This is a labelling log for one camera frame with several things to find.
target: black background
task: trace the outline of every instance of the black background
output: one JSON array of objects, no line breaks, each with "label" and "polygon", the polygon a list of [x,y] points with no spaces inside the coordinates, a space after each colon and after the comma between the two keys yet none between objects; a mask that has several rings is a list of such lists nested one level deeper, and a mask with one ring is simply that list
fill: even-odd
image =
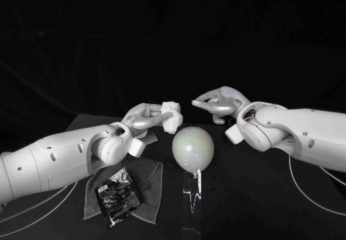
[{"label": "black background", "polygon": [[78,114],[192,106],[229,86],[249,101],[346,112],[344,1],[6,1],[0,151],[63,132]]}]

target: white foam block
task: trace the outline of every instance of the white foam block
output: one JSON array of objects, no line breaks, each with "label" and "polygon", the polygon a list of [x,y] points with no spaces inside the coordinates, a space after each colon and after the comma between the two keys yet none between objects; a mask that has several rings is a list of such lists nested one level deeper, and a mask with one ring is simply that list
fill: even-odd
[{"label": "white foam block", "polygon": [[168,134],[174,134],[179,126],[183,123],[183,115],[180,114],[179,103],[173,101],[164,101],[161,103],[160,112],[161,114],[167,112],[173,113],[173,117],[168,118],[166,121],[163,121],[161,124],[163,124],[164,132],[167,132]]}]

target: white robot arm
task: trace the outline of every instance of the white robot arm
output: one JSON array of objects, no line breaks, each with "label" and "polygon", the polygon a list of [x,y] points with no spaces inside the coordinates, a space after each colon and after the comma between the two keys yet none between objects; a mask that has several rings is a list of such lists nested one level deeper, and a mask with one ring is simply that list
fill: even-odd
[{"label": "white robot arm", "polygon": [[[222,92],[233,91],[233,88],[223,86],[206,94],[223,95]],[[216,99],[206,103],[199,98],[192,101],[192,105],[213,109],[213,112],[209,111],[212,114],[225,116],[225,107],[238,110],[238,114],[232,115],[236,124],[225,132],[233,144],[245,140],[261,152],[278,148],[297,160],[346,172],[346,114],[314,109],[287,109],[259,101],[238,104],[239,107],[223,106],[225,101]]]},{"label": "white robot arm", "polygon": [[134,137],[173,116],[160,111],[160,105],[141,103],[121,122],[57,133],[16,152],[3,153],[0,204],[70,185],[98,169],[115,165],[127,153],[140,158],[145,144]]}]

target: black tablecloth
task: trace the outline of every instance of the black tablecloth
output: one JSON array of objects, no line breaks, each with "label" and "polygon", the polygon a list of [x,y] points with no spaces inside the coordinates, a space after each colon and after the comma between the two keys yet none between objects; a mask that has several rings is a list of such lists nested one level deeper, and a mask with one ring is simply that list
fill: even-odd
[{"label": "black tablecloth", "polygon": [[[68,131],[111,124],[119,117],[81,114]],[[213,139],[215,154],[202,172],[202,238],[203,239],[343,239],[346,216],[318,208],[300,193],[292,182],[288,155],[280,149],[259,152],[246,142],[232,145],[226,126],[183,123],[177,128],[203,128]],[[143,156],[163,162],[161,204],[153,225],[130,216],[111,230],[102,215],[83,219],[85,186],[82,179],[57,209],[36,224],[3,239],[148,239],[179,240],[181,236],[183,169],[171,153],[173,134],[153,127],[158,141],[145,147]],[[298,185],[324,207],[346,213],[346,201],[317,166],[291,159]],[[72,189],[21,216],[0,223],[21,227],[56,207]],[[0,219],[42,202],[59,190],[24,196],[10,202]]]}]

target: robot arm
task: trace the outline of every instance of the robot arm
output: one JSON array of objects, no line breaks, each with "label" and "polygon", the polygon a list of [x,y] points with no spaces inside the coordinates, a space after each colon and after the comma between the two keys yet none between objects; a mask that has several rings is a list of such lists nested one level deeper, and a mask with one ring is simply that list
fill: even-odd
[{"label": "robot arm", "polygon": [[[203,109],[215,109],[223,104],[196,104],[196,101],[192,104],[197,107],[203,104]],[[232,117],[236,124],[225,134],[233,144],[245,140],[261,152],[278,148],[297,160],[346,172],[346,114],[252,102]]]},{"label": "robot arm", "polygon": [[160,105],[141,103],[121,122],[57,133],[1,154],[0,204],[70,185],[115,165],[127,153],[140,158],[145,144],[134,137],[173,116],[160,111]]}]

